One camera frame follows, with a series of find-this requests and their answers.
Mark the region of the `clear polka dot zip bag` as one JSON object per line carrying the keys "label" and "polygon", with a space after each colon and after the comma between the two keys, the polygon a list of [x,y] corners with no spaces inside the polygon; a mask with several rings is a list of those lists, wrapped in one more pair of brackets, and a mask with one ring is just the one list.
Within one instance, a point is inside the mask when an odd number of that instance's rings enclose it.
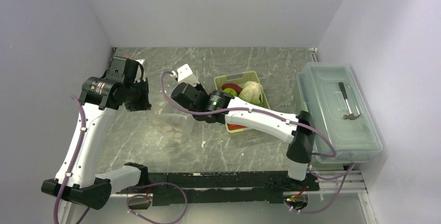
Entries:
{"label": "clear polka dot zip bag", "polygon": [[153,114],[148,122],[163,139],[183,143],[192,133],[195,120],[188,115],[177,113]]}

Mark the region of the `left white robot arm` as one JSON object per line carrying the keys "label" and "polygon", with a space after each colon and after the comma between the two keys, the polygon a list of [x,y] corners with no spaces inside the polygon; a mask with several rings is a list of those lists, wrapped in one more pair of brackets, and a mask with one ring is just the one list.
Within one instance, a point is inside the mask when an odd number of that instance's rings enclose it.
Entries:
{"label": "left white robot arm", "polygon": [[151,109],[144,63],[115,56],[103,76],[83,83],[75,98],[80,108],[69,150],[55,177],[43,181],[43,193],[99,210],[114,193],[148,189],[148,169],[140,164],[129,162],[107,173],[96,172],[103,141],[119,107],[129,112]]}

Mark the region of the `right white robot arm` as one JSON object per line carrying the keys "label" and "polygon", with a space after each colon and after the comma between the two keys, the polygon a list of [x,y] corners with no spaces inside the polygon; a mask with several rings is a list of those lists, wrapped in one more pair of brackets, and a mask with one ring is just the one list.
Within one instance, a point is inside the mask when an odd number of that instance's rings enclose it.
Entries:
{"label": "right white robot arm", "polygon": [[242,125],[287,143],[287,185],[292,190],[306,185],[314,145],[309,113],[301,111],[295,115],[272,111],[221,90],[207,94],[187,83],[178,84],[172,91],[171,99],[197,121]]}

